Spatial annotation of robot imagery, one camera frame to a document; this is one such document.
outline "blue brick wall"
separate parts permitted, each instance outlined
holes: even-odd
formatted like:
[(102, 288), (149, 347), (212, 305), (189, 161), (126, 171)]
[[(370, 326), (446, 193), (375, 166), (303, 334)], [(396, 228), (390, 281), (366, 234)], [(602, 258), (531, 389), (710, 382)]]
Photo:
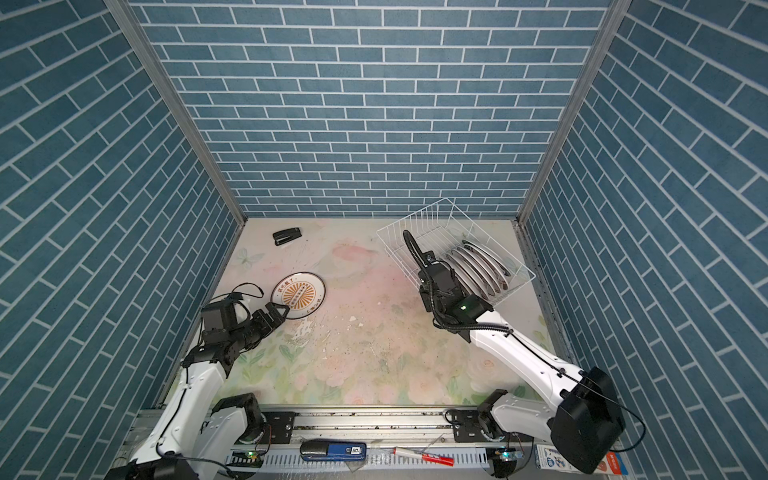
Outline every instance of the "blue brick wall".
[(768, 478), (767, 25), (634, 0), (530, 218), (579, 361), (648, 424), (639, 478)]
[(0, 478), (102, 478), (235, 225), (101, 0), (0, 12)]
[(256, 3), (131, 2), (249, 216), (513, 217), (609, 1)]

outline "dish rack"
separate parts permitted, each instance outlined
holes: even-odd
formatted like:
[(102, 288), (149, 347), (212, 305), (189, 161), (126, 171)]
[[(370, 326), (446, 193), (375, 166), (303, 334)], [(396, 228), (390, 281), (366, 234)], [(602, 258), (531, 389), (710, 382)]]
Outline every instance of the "dish rack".
[(533, 271), (480, 228), (450, 199), (442, 198), (376, 231), (376, 235), (384, 243), (387, 255), (416, 287), (421, 284), (419, 267), (402, 239), (403, 230), (413, 234), (422, 251), (434, 251), (438, 260), (444, 260), (445, 255), (455, 248), (464, 248), (463, 240), (495, 253), (509, 276), (505, 275), (504, 278), (507, 288), (488, 296), (492, 305), (498, 305), (536, 277)]

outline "plate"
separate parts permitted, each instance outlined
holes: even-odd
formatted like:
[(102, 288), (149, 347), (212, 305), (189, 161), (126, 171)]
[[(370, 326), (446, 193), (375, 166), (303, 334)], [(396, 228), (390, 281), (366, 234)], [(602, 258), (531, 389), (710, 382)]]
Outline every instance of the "plate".
[(309, 272), (289, 275), (272, 290), (272, 303), (290, 307), (287, 319), (304, 318), (318, 309), (326, 298), (326, 284)]
[(485, 280), (485, 282), (490, 285), (496, 293), (500, 293), (502, 291), (502, 287), (495, 279), (495, 274), (490, 271), (490, 269), (485, 265), (484, 261), (476, 259), (474, 253), (461, 247), (453, 249), (453, 252), (455, 255), (459, 255), (461, 258), (466, 260), (466, 262), (469, 263), (469, 266), (474, 268), (475, 272), (479, 273), (482, 279)]
[(503, 274), (505, 276), (512, 276), (512, 274), (509, 272), (509, 270), (507, 270), (507, 267), (504, 265), (504, 262), (502, 262), (502, 258), (499, 255), (496, 255), (496, 252), (494, 252), (490, 248), (484, 247), (484, 246), (482, 246), (482, 245), (480, 245), (478, 243), (470, 242), (469, 240), (462, 240), (462, 243), (464, 245), (472, 245), (474, 248), (476, 248), (476, 249), (480, 250), (481, 252), (485, 253), (486, 255), (491, 257), (491, 259), (495, 263), (497, 263), (499, 267), (501, 267), (502, 272), (503, 272)]
[(464, 273), (470, 276), (475, 281), (475, 283), (478, 284), (478, 286), (483, 292), (487, 293), (489, 296), (495, 295), (493, 291), (493, 287), (488, 285), (488, 283), (485, 280), (483, 280), (482, 276), (479, 273), (475, 272), (475, 268), (472, 265), (467, 263), (466, 260), (464, 260), (459, 255), (456, 255), (453, 252), (451, 252), (449, 256), (453, 259), (454, 262), (456, 262), (464, 270)]
[(456, 272), (456, 276), (458, 277), (458, 279), (461, 280), (465, 286), (469, 287), (467, 289), (468, 292), (470, 292), (473, 295), (481, 296), (485, 300), (488, 299), (488, 296), (485, 295), (485, 293), (478, 286), (478, 284), (475, 283), (475, 281), (465, 273), (465, 271), (458, 265), (458, 263), (456, 263), (455, 260), (453, 260), (452, 257), (446, 254), (443, 256), (443, 260), (445, 260), (446, 263), (451, 266), (453, 271)]
[(490, 257), (486, 252), (475, 247), (475, 245), (472, 243), (464, 243), (464, 248), (468, 252), (475, 254), (483, 262), (483, 264), (485, 264), (493, 272), (493, 277), (498, 281), (499, 285), (501, 285), (502, 290), (509, 288), (509, 284), (504, 278), (504, 270), (501, 268), (501, 266), (499, 266), (496, 260), (493, 260), (493, 258)]

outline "round plate with orange pattern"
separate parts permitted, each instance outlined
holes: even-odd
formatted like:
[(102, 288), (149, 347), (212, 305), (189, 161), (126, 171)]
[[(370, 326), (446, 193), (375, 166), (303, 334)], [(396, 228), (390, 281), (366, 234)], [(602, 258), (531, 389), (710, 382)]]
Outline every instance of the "round plate with orange pattern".
[(289, 275), (272, 290), (272, 303), (290, 307), (288, 319), (304, 318), (317, 310), (326, 298), (326, 284), (309, 272)]

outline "floral tablecloth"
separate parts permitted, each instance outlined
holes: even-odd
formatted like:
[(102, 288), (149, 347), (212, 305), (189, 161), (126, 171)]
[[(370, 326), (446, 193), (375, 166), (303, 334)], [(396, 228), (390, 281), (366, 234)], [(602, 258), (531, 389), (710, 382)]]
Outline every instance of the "floral tablecloth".
[[(497, 388), (538, 395), (508, 367), (460, 336), (432, 326), (416, 288), (386, 256), (376, 230), (387, 220), (253, 219), (240, 237), (216, 294), (242, 282), (269, 296), (285, 276), (320, 276), (323, 305), (287, 320), (237, 360), (217, 399), (254, 392), (262, 404), (477, 404)], [(481, 220), (513, 254), (511, 223)], [(275, 247), (271, 234), (300, 227), (303, 236)], [(255, 300), (253, 309), (265, 300)], [(497, 307), (513, 327), (552, 351), (530, 284)]]

